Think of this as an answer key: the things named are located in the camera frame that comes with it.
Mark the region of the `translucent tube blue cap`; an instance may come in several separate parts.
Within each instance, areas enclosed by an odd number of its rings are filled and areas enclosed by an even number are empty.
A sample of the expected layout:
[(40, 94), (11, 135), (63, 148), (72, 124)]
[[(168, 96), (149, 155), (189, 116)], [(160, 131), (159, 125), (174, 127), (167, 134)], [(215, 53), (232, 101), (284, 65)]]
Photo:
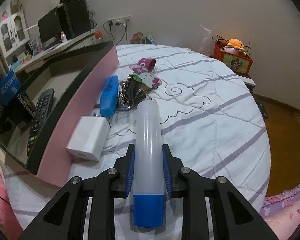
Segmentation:
[(132, 225), (141, 232), (160, 228), (165, 219), (165, 180), (159, 106), (143, 101), (136, 109), (134, 174), (130, 200)]

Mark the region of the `blue highlighter marker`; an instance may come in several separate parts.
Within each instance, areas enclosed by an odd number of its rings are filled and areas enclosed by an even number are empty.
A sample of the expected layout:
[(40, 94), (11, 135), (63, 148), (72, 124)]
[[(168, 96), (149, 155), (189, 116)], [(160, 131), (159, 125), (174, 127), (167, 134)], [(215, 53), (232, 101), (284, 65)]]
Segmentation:
[(119, 78), (113, 75), (106, 79), (100, 97), (100, 113), (103, 117), (109, 118), (114, 115), (118, 98)]

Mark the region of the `key bunch with charms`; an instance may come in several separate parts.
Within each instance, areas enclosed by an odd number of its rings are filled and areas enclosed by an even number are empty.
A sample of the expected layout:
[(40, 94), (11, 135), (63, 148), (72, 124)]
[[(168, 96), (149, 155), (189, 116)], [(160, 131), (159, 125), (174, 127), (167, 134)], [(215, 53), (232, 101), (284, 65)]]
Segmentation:
[(149, 92), (162, 84), (162, 81), (153, 73), (155, 64), (156, 59), (143, 58), (137, 64), (129, 66), (133, 73), (119, 83), (119, 98), (116, 105), (118, 112), (131, 111), (145, 100)]

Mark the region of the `pink black storage box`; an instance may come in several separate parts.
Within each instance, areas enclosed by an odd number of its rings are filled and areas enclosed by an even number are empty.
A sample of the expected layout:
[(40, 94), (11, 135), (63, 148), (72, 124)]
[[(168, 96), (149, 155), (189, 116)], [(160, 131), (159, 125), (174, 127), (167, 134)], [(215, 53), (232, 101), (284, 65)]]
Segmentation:
[(107, 77), (119, 64), (116, 47), (104, 42), (58, 55), (35, 70), (21, 84), (33, 103), (48, 89), (54, 90), (52, 109), (40, 122), (39, 134), (29, 146), (31, 121), (20, 129), (11, 123), (0, 134), (0, 146), (27, 173), (62, 187), (68, 180), (72, 156), (68, 141), (82, 116), (92, 113)]

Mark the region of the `blue steel cup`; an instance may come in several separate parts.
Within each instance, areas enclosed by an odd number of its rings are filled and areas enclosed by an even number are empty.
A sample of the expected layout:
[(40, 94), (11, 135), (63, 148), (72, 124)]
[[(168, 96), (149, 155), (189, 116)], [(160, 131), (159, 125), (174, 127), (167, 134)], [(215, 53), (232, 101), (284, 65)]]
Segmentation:
[(36, 107), (21, 87), (14, 71), (0, 81), (0, 107), (20, 129), (28, 126), (35, 117)]

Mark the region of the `white power adapter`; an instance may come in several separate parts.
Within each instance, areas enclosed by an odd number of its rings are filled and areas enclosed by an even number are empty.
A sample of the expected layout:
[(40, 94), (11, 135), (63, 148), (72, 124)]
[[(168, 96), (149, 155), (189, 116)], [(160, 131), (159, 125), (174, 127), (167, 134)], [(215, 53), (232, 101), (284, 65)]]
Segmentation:
[(74, 157), (100, 161), (110, 126), (102, 116), (82, 116), (66, 150)]

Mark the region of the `white quilted bed cover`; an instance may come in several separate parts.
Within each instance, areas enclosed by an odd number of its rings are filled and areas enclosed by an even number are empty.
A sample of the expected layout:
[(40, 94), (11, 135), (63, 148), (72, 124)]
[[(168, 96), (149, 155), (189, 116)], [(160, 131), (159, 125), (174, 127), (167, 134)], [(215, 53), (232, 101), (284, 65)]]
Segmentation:
[[(225, 176), (260, 211), (270, 176), (266, 125), (243, 81), (224, 63), (183, 48), (164, 45), (117, 46), (114, 75), (126, 79), (142, 58), (156, 59), (162, 81), (149, 97), (160, 109), (163, 142), (183, 165), (201, 176)], [(69, 178), (94, 177), (112, 167), (134, 143), (134, 111), (115, 113), (99, 163), (76, 160)], [(25, 229), (58, 188), (8, 164), (5, 180), (12, 210)], [(131, 198), (115, 200), (116, 239), (181, 239), (182, 199), (167, 201), (166, 222), (153, 231), (131, 224)]]

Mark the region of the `black remote control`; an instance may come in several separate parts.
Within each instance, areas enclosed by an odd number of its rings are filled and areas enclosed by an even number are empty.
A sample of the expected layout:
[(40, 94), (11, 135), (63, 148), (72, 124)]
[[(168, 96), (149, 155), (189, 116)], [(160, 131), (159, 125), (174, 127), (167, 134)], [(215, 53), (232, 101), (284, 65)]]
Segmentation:
[(51, 112), (53, 101), (54, 101), (55, 90), (53, 88), (49, 88), (46, 91), (40, 94), (37, 105), (36, 112), (34, 115), (34, 119), (32, 120), (29, 138), (27, 140), (27, 156), (29, 157), (32, 151), (32, 148), (40, 135), (40, 131), (43, 128), (44, 124), (49, 117)]

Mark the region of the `red toy box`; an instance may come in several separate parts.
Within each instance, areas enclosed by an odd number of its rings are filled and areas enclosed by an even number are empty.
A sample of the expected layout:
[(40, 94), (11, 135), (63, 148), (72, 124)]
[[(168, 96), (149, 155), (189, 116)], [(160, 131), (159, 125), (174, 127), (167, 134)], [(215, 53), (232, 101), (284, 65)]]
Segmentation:
[(224, 50), (225, 42), (216, 41), (213, 58), (223, 62), (236, 74), (248, 75), (253, 60), (249, 56), (237, 55)]

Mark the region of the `clear plastic bag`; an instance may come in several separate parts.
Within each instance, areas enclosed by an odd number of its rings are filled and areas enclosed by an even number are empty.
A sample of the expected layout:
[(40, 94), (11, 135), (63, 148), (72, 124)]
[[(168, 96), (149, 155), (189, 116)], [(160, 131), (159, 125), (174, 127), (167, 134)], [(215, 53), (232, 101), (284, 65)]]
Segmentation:
[(206, 55), (212, 56), (215, 46), (215, 35), (212, 30), (200, 25), (200, 32), (198, 34), (199, 38), (199, 52)]

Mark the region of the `pink blanket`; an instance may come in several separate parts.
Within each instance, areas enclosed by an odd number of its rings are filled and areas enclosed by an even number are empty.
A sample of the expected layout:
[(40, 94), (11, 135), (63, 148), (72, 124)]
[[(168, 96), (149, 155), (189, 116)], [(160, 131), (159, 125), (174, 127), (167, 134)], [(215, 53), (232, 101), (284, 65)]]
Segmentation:
[(23, 230), (10, 205), (0, 166), (0, 230), (8, 239), (18, 239)]

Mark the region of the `snack bags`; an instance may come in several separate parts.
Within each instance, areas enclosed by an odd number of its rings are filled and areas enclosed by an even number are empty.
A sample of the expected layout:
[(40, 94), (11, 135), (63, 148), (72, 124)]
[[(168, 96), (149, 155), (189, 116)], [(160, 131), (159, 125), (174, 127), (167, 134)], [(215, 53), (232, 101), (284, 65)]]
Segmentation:
[(130, 44), (154, 44), (154, 41), (150, 33), (144, 35), (139, 31), (132, 36), (130, 39)]

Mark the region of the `orange plush toy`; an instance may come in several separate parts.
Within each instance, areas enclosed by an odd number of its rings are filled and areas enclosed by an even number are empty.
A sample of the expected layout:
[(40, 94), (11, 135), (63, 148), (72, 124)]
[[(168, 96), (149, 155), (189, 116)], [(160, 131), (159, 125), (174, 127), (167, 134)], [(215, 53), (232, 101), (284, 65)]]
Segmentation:
[(244, 44), (236, 38), (230, 39), (228, 43), (223, 47), (223, 49), (228, 53), (243, 55), (243, 56), (247, 55), (244, 48)]

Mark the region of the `white desk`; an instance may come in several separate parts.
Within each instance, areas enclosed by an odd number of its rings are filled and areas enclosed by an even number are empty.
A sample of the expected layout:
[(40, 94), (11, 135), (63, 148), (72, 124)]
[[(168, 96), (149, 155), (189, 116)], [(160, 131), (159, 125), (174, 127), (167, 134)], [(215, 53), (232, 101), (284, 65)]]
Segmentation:
[(61, 42), (60, 44), (57, 44), (55, 46), (52, 46), (51, 48), (42, 51), (41, 53), (31, 57), (29, 61), (26, 61), (24, 63), (19, 64), (16, 67), (13, 67), (11, 64), (9, 65), (9, 70), (14, 70), (15, 73), (20, 72), (22, 70), (26, 70), (27, 68), (30, 68), (30, 66), (36, 64), (37, 62), (47, 60), (59, 53), (66, 52), (73, 46), (76, 46), (78, 43), (83, 42), (86, 39), (90, 39), (93, 42), (93, 36), (94, 32), (98, 31), (98, 29), (92, 29), (90, 31), (87, 31), (76, 38), (67, 40), (66, 42)]

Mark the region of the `pink white bottle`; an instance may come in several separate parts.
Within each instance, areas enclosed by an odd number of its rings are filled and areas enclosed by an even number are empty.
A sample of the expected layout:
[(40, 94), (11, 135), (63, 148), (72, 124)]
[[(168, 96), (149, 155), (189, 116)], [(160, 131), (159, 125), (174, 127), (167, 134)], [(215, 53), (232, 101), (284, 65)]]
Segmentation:
[(63, 43), (65, 43), (67, 41), (66, 35), (65, 35), (65, 33), (63, 31), (61, 32), (61, 41)]

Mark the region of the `black computer tower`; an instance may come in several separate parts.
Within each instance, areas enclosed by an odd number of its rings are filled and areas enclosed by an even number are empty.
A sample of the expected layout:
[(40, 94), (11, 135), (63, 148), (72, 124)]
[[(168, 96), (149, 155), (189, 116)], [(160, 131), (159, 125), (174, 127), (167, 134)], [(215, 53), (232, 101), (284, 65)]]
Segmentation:
[(57, 14), (67, 40), (91, 30), (87, 5), (84, 0), (63, 3), (57, 8)]

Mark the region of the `black computer monitor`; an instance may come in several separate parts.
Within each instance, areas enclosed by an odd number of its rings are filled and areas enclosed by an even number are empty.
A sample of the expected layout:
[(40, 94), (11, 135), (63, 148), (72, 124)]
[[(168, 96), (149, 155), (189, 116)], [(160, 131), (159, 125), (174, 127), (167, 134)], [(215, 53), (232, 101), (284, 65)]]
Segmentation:
[(44, 50), (47, 50), (62, 42), (62, 28), (57, 9), (57, 7), (53, 8), (38, 21), (40, 39)]

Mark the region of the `white glass-door cabinet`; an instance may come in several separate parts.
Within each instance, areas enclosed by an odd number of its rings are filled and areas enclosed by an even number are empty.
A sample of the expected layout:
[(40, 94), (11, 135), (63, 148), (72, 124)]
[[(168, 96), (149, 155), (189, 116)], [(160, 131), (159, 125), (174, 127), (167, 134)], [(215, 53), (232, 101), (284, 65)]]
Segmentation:
[(29, 42), (29, 33), (22, 11), (0, 22), (0, 46), (4, 57)]

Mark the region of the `wall power socket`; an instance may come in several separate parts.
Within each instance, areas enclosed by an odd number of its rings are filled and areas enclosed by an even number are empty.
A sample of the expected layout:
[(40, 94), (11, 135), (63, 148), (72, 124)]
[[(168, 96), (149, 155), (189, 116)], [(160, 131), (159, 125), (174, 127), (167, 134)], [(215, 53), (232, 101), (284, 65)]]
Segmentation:
[(120, 16), (115, 18), (108, 19), (108, 22), (111, 22), (115, 29), (121, 30), (127, 27), (127, 24), (131, 21), (132, 16)]

